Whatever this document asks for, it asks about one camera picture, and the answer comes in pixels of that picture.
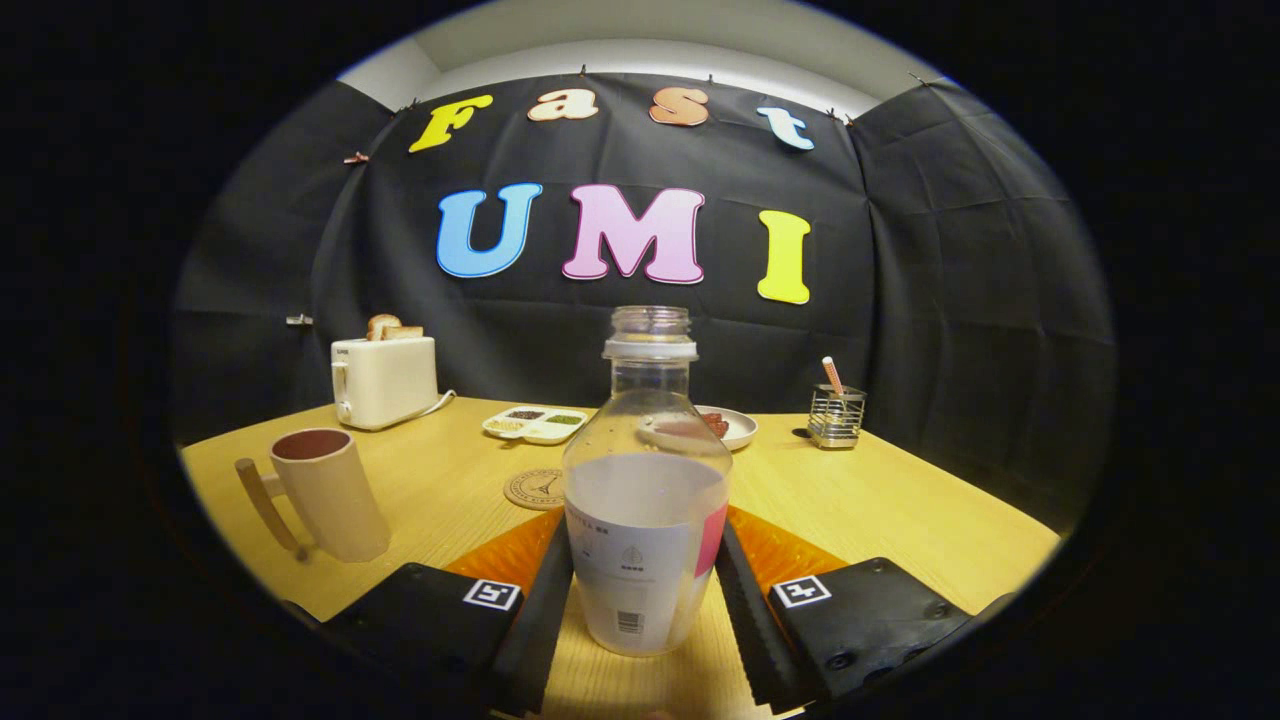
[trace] mug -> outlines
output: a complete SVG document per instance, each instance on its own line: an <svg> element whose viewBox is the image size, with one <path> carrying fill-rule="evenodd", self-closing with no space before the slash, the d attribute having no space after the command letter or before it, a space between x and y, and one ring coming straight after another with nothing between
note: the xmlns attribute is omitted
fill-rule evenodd
<svg viewBox="0 0 1280 720"><path fill-rule="evenodd" d="M347 430L310 428L271 443L275 475L260 478L250 459L236 471L259 516L285 550L305 555L271 498L285 495L316 544L343 562L365 562L390 544L390 528L378 509L356 438Z"/></svg>

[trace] straw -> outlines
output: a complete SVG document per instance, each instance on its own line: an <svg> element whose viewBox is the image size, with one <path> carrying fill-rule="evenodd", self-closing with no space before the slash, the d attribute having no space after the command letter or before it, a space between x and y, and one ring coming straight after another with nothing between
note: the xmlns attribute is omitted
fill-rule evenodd
<svg viewBox="0 0 1280 720"><path fill-rule="evenodd" d="M827 370L827 379L831 380L831 388L836 391L836 395L845 395L845 386L840 384L840 373L836 372L836 364L831 360L831 355L822 359L822 368Z"/></svg>

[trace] bottle neck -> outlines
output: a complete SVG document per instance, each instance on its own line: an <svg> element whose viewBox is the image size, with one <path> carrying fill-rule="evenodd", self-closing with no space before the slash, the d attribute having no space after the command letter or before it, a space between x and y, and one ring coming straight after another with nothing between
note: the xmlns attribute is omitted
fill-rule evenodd
<svg viewBox="0 0 1280 720"><path fill-rule="evenodd" d="M689 395L689 363L613 360L613 395L654 389Z"/></svg>

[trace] round coaster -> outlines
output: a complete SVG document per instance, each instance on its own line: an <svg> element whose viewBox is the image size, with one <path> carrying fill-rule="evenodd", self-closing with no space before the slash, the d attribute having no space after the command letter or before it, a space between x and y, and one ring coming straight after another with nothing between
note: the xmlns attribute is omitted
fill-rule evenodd
<svg viewBox="0 0 1280 720"><path fill-rule="evenodd" d="M529 470L507 480L502 493L530 510L550 510L564 503L564 473L553 468Z"/></svg>

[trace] clear plastic bottle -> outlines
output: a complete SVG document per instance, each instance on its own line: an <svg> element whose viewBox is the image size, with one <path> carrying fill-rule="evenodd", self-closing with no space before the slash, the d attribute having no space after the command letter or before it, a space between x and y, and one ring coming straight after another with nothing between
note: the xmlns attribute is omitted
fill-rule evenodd
<svg viewBox="0 0 1280 720"><path fill-rule="evenodd" d="M719 547L733 457L689 401L684 307L623 306L609 401L564 448L564 509L586 625L646 656L689 635Z"/></svg>

